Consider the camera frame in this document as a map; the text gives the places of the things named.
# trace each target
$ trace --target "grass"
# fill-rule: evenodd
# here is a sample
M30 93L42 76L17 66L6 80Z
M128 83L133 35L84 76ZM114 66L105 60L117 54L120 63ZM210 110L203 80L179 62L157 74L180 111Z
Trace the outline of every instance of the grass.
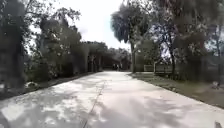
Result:
M174 81L168 78L155 76L153 73L136 73L131 74L131 76L224 109L224 90L212 89L211 83Z
M68 81L71 81L71 80L75 80L75 79L78 79L80 77L90 75L90 74L93 74L93 73L89 72L89 73L79 74L79 75L76 75L76 76L73 76L73 77L59 78L59 79L50 80L50 81L47 81L47 82L42 82L42 83L37 84L37 86L34 87L34 88L25 89L25 92L23 92L23 93L21 93L21 92L19 92L19 93L18 92L7 92L7 93L0 92L0 101L11 98L11 97L14 97L14 96L19 96L19 95L22 95L22 94L26 94L26 93L29 93L29 92L34 92L34 91L37 91L37 90L49 88L49 87L52 87L52 86L55 86L55 85L58 85L58 84L61 84L61 83L65 83L65 82L68 82Z

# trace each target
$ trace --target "paved road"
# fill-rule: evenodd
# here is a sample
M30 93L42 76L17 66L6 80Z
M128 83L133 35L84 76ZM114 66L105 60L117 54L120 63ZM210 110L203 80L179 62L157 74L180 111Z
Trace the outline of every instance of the paved road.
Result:
M122 72L11 98L0 109L0 123L11 128L224 128L223 110Z

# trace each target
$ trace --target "tree trunk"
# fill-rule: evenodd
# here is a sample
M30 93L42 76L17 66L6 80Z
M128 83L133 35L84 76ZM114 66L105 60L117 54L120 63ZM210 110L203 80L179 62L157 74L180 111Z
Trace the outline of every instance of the tree trunk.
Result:
M133 43L130 43L131 44L131 71L132 73L135 73L136 70L135 70L135 52L134 52L134 44Z
M170 49L170 56L171 56L171 61L172 61L172 76L175 76L175 70L176 70L176 64L175 64L175 57L173 55L172 49Z
M221 52L220 52L220 46L219 46L219 40L216 42L217 51L218 51L218 86L221 85Z
M99 71L102 71L101 56L99 57Z

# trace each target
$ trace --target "vegetation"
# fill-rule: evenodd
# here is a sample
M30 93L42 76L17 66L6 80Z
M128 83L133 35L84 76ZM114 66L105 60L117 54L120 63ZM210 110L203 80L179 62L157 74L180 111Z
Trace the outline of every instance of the vegetation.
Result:
M224 90L211 89L212 86L208 83L174 81L164 77L155 76L153 73L136 73L131 76L207 104L224 108L222 99Z
M112 15L112 30L131 44L133 67L164 63L171 65L173 79L221 85L223 5L223 0L128 0Z
M21 93L28 86L38 89L36 82L113 69L114 64L129 65L125 49L112 51L104 42L82 42L75 26L81 12L55 9L55 2L0 0L1 93Z

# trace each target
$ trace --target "tree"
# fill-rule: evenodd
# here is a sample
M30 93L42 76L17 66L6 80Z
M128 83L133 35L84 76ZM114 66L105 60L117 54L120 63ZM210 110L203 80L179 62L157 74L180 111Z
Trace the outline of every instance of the tree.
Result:
M148 30L147 17L136 2L121 5L118 12L112 15L112 30L119 41L131 46L132 72L135 73L135 47L139 37Z

